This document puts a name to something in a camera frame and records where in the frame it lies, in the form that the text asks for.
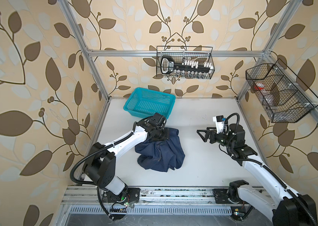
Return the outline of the dark blue denim trousers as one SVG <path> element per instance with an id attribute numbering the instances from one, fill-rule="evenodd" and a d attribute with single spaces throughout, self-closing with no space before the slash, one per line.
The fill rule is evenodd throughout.
<path id="1" fill-rule="evenodd" d="M 182 167 L 185 154 L 182 149 L 179 130 L 169 128 L 167 140 L 146 141 L 135 146 L 135 152 L 140 154 L 137 163 L 144 169 L 168 172 Z"/>

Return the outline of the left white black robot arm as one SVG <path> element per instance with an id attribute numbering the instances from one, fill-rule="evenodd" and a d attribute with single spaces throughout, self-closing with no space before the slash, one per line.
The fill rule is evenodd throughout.
<path id="1" fill-rule="evenodd" d="M 70 171 L 70 179 L 78 185 L 93 185 L 97 188 L 99 204 L 107 217 L 115 221 L 117 218 L 104 206 L 100 191 L 112 193 L 115 198 L 123 198 L 115 204 L 127 207 L 130 204 L 128 186 L 115 175 L 116 160 L 136 145 L 147 139 L 164 141 L 169 137 L 169 130 L 165 127 L 167 119 L 155 113 L 133 124 L 128 133 L 104 145 L 95 143 L 87 156 L 79 160 Z"/>

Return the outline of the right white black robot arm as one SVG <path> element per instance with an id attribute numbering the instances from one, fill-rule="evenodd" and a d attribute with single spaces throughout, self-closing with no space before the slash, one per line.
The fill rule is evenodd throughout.
<path id="1" fill-rule="evenodd" d="M 197 130 L 204 142 L 217 143 L 224 153 L 246 169 L 261 184 L 269 196 L 254 189 L 245 180 L 237 180 L 228 187 L 228 199 L 232 203 L 244 201 L 266 216 L 275 226 L 318 225 L 315 201 L 309 195 L 301 195 L 285 183 L 261 159 L 245 141 L 245 131 L 239 124 L 240 115 L 213 117 L 215 127 Z"/>

